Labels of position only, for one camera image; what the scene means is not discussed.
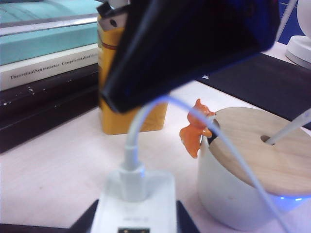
smartphone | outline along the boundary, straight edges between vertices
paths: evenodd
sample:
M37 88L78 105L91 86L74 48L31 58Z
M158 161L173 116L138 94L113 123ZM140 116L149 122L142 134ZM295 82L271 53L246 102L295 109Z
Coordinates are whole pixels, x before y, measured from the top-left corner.
M279 26L277 0L132 0L126 14L101 90L121 113L270 48Z

lamp base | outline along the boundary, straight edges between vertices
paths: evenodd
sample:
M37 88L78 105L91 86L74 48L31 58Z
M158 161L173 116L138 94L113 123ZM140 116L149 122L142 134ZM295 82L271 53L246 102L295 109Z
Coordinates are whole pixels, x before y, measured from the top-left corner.
M172 174L146 171L147 199L124 201L117 171L101 194L91 233L176 233L175 184Z
M311 39L302 35L292 36L285 55L296 64L311 69Z

orange fox figurine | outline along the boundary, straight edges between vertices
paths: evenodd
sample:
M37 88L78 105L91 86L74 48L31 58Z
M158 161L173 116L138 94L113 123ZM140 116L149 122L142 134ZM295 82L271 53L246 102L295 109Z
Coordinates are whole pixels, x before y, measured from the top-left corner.
M201 100L198 99L193 107L196 110L202 112L207 117L210 117L211 120L215 118L215 113L211 112L207 106L201 104ZM199 119L194 117L191 113L188 113L187 119L190 123L187 127L181 129L179 136L182 143L185 145L188 153L193 157L197 158L198 150L200 148L200 138L201 136L206 136L208 138L212 137L211 131L202 123Z

yellow container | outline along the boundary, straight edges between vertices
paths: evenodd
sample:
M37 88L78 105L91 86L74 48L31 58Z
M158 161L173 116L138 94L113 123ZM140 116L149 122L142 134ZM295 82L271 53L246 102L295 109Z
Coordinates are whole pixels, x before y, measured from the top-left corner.
M100 24L98 26L98 45L100 48L98 55L99 89L102 89L105 83L123 31L123 27L104 31ZM127 133L134 116L139 110L139 108L136 108L125 114L115 113L100 96L99 107L102 110L101 121L103 131L109 135ZM161 130L164 124L166 109L167 104L156 106L146 118L140 131Z

bamboo lid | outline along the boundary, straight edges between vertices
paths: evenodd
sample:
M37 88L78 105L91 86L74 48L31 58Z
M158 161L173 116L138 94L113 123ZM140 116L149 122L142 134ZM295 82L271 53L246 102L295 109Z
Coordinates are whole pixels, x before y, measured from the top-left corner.
M216 113L220 129L237 147L267 192L286 197L311 195L311 137L298 129L268 145L260 138L272 136L289 121L263 110L226 108ZM219 139L210 144L215 158L233 175L252 185L236 159Z

